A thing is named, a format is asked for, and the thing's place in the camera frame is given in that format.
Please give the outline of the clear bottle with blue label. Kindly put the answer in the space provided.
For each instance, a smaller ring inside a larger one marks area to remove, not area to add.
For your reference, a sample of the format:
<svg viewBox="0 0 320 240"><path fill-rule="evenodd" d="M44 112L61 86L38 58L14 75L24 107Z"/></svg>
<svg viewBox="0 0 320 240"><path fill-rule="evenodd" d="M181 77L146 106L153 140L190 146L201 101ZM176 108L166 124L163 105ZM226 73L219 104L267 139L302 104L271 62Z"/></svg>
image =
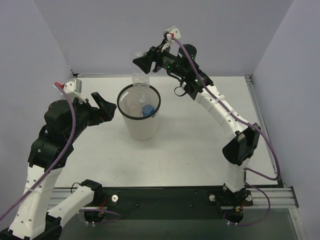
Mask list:
<svg viewBox="0 0 320 240"><path fill-rule="evenodd" d="M145 117L145 116L149 116L150 114L152 114L154 112L155 108L153 105L151 104L145 104L142 106L141 108L141 112L142 112L142 115Z"/></svg>

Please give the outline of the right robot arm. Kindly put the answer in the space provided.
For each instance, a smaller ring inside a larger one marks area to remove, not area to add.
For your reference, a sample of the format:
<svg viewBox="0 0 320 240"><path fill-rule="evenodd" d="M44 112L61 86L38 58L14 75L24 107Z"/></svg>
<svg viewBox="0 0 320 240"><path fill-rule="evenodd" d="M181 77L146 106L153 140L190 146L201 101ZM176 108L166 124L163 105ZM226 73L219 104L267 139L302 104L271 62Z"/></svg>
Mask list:
<svg viewBox="0 0 320 240"><path fill-rule="evenodd" d="M259 142L260 126L246 126L244 119L228 104L213 81L200 69L195 68L203 81L199 81L187 57L196 61L197 49L191 44L184 44L173 55L170 49L162 50L163 45L151 47L147 52L138 54L132 62L142 72L157 73L166 70L167 75L179 81L182 89L197 103L203 106L226 133L229 142L222 148L222 154L228 161L225 187L235 193L245 187L245 168L253 156Z"/></svg>

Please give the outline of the clear bottle with white cap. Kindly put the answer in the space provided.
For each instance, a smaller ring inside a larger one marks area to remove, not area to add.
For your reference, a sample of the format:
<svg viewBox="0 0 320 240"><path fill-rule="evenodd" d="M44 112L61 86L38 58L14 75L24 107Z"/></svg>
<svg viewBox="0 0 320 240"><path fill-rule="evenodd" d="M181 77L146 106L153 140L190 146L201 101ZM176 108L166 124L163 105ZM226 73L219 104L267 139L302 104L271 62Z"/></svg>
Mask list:
<svg viewBox="0 0 320 240"><path fill-rule="evenodd" d="M148 101L150 78L145 73L134 73L132 75L133 88L138 96L140 103Z"/></svg>

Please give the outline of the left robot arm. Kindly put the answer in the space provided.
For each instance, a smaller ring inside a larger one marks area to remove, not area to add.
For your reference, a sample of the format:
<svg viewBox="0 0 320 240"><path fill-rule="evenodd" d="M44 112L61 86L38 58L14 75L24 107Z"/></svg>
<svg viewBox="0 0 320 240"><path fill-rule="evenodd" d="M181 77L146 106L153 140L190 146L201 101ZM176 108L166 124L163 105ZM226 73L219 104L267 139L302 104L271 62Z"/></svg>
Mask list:
<svg viewBox="0 0 320 240"><path fill-rule="evenodd" d="M88 100L57 100L44 114L45 125L33 142L28 157L24 199L12 224L0 232L2 240L57 240L64 225L87 205L106 202L102 185L86 179L61 205L49 209L53 188L73 152L73 143L90 126L113 119L116 104L91 94L97 106Z"/></svg>

